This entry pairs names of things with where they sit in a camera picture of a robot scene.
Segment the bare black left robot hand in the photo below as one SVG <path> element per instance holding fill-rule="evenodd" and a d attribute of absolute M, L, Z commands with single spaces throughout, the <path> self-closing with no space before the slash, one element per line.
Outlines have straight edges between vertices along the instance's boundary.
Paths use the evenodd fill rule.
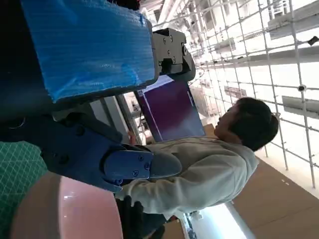
<path fill-rule="evenodd" d="M 143 89 L 159 76 L 188 82 L 182 32 L 153 31 L 139 12 L 102 0 L 0 3 L 0 139 L 38 146 L 49 171 L 111 192 L 125 179 L 162 178 L 179 160 L 125 146 L 95 117 L 53 113 Z"/>

